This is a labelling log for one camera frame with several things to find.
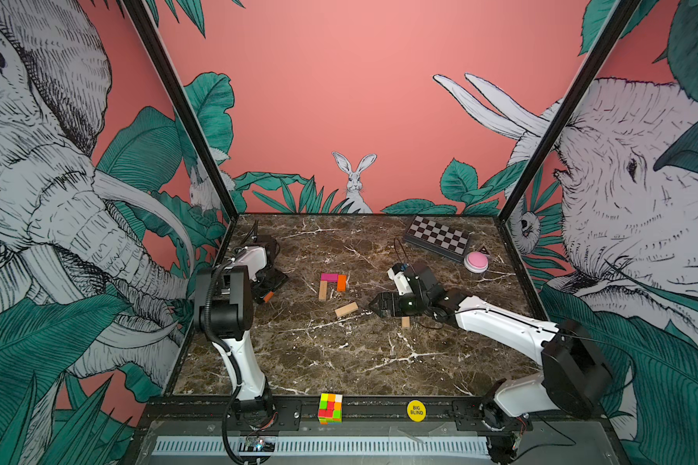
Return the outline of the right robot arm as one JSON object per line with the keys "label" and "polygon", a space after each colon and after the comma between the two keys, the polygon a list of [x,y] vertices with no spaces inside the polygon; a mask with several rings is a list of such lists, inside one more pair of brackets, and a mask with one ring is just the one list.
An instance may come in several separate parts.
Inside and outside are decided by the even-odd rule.
{"label": "right robot arm", "polygon": [[539,371],[499,381],[479,404],[482,423],[492,431],[519,424],[526,415],[559,410],[589,419],[614,375],[589,332],[579,323],[560,324],[525,317],[458,289],[378,294],[368,305],[382,318],[426,314],[438,323],[474,332],[533,360]]}

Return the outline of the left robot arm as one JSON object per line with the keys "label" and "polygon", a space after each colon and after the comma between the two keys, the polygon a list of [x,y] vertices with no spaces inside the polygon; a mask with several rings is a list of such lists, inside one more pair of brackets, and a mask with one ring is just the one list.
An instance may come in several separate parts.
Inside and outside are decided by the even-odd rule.
{"label": "left robot arm", "polygon": [[287,279],[275,268],[279,245],[270,236],[242,246],[221,265],[196,272],[193,324],[222,358],[231,381],[226,408],[254,430],[275,423],[277,411],[268,379],[251,340],[256,302],[268,301]]}

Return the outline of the folded checkered chess board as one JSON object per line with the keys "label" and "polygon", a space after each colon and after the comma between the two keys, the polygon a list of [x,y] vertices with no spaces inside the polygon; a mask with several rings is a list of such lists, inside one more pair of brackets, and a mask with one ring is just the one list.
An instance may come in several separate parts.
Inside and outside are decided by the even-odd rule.
{"label": "folded checkered chess board", "polygon": [[465,260],[471,237],[469,232],[451,228],[430,218],[415,216],[408,224],[403,239],[409,244],[461,264]]}

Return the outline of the pink round button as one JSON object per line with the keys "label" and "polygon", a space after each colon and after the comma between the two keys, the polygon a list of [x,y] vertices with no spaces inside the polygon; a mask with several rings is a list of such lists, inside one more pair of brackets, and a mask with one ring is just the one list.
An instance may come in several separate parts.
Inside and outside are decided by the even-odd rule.
{"label": "pink round button", "polygon": [[482,252],[470,252],[465,256],[463,265],[472,273],[482,274],[489,268],[489,257]]}

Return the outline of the yellow big blind chip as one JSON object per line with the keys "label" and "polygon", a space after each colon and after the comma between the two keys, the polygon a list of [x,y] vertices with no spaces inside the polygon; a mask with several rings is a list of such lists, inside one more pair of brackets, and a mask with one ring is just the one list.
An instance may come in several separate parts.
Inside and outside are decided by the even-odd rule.
{"label": "yellow big blind chip", "polygon": [[413,422],[426,420],[427,408],[420,400],[411,400],[407,403],[406,414]]}

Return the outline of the colourful puzzle cube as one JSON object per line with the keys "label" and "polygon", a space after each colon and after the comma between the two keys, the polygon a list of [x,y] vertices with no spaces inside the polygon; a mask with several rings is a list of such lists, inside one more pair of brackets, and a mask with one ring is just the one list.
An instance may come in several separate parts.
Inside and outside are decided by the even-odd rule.
{"label": "colourful puzzle cube", "polygon": [[322,393],[319,401],[317,418],[320,424],[342,422],[343,395],[337,393]]}

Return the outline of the small circuit board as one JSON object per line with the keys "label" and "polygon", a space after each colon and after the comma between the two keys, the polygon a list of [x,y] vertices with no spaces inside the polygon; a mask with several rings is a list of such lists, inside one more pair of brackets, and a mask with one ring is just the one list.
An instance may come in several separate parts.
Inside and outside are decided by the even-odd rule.
{"label": "small circuit board", "polygon": [[273,453],[275,451],[275,442],[271,438],[246,437],[242,451],[244,453]]}

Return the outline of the white perforated strip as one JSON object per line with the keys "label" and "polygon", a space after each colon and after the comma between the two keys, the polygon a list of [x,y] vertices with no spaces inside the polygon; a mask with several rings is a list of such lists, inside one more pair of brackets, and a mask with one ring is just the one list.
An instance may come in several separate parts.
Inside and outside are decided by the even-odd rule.
{"label": "white perforated strip", "polygon": [[[268,436],[275,442],[273,453],[244,453],[245,438],[232,438],[230,447],[240,457],[274,456],[451,456],[488,458],[488,442],[483,437],[321,437]],[[220,438],[207,436],[160,436],[152,450],[154,456],[225,456]]]}

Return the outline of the black front rail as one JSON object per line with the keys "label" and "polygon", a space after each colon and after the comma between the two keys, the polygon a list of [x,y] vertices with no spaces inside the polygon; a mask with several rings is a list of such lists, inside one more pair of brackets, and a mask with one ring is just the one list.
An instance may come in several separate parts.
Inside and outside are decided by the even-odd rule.
{"label": "black front rail", "polygon": [[[413,396],[345,396],[342,401],[342,422],[395,422],[410,424],[407,405]],[[583,422],[560,411],[530,414],[526,420],[506,420],[502,430],[491,430],[484,424],[481,412],[482,400],[471,396],[420,396],[419,401],[426,408],[428,422],[451,422],[459,432],[475,432],[482,435],[501,436],[508,432],[531,431],[537,422],[546,420],[558,430],[566,432]],[[267,400],[236,401],[236,414],[229,418],[228,428],[234,432],[250,432],[252,426],[260,426],[275,419],[271,432],[298,431],[302,426],[318,424],[318,395],[277,395]],[[219,432],[227,395],[171,395],[153,397],[147,403],[143,418],[134,433],[136,440],[153,430],[157,424],[176,424],[184,428],[193,422],[204,422],[214,426]]]}

